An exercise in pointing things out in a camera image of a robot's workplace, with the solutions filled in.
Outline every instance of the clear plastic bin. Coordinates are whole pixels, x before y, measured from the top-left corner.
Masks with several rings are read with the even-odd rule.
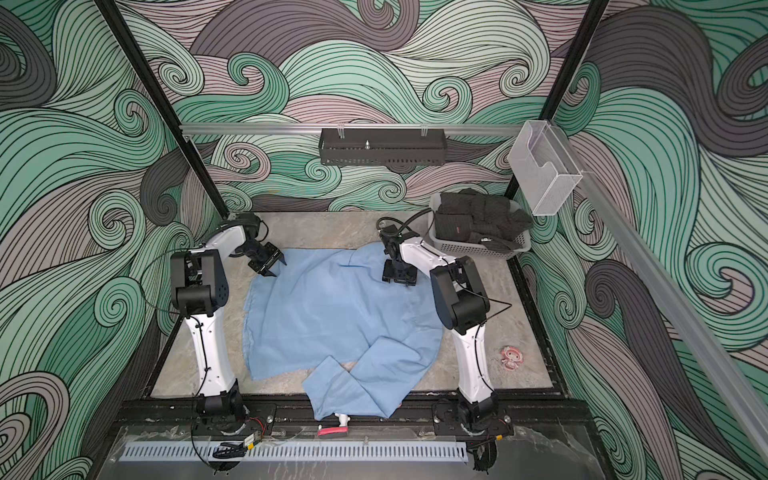
[[[507,159],[537,217],[557,215],[582,177],[565,132],[544,120],[525,122]]]
[[[488,257],[499,257],[503,258],[504,260],[509,260],[515,255],[517,255],[520,252],[527,252],[531,249],[531,234],[526,230],[523,233],[520,233],[517,238],[515,238],[515,242],[520,243],[522,245],[522,248],[519,248],[517,250],[513,250],[511,252],[506,253],[500,253],[495,252],[493,250],[488,250],[485,248],[484,245],[480,245],[479,243],[463,243],[463,242],[452,242],[450,240],[440,240],[435,236],[435,212],[440,207],[440,192],[433,193],[432,196],[429,198],[429,208],[432,209],[431,212],[427,213],[427,224],[429,227],[429,239],[432,241],[432,245],[435,246],[438,250],[441,250],[446,253],[460,253],[461,255],[486,255]],[[513,201],[509,201],[509,211],[514,212],[515,210],[520,210],[520,205]]]

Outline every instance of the swirl patterned wallpaper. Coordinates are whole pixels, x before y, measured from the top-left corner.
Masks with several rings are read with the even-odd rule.
[[[621,0],[620,11],[644,0]],[[118,0],[183,122],[520,124],[588,0]],[[233,210],[416,210],[503,194],[514,139],[454,137],[441,167],[328,167],[318,137],[200,135]]]
[[[218,219],[91,0],[0,5],[0,476],[83,478]]]
[[[768,400],[768,2],[609,15],[556,123]],[[618,477],[768,478],[589,199],[532,238],[521,265]]]

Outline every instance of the gray plastic basket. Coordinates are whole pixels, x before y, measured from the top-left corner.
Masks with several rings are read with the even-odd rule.
[[[515,238],[515,241],[520,243],[522,248],[507,253],[499,253],[494,252],[493,250],[488,250],[485,248],[485,246],[480,245],[479,243],[463,243],[452,242],[450,240],[440,240],[435,236],[435,222],[433,221],[435,219],[434,212],[436,212],[439,207],[440,192],[436,192],[433,193],[429,198],[429,208],[431,208],[432,211],[427,214],[427,224],[431,226],[429,228],[429,239],[438,250],[442,250],[446,253],[461,253],[463,255],[486,255],[488,257],[499,257],[503,258],[504,260],[509,260],[518,253],[527,252],[531,249],[531,234],[528,231],[520,233],[520,235]],[[509,211],[514,212],[515,210],[520,210],[520,205],[517,202],[510,200]]]

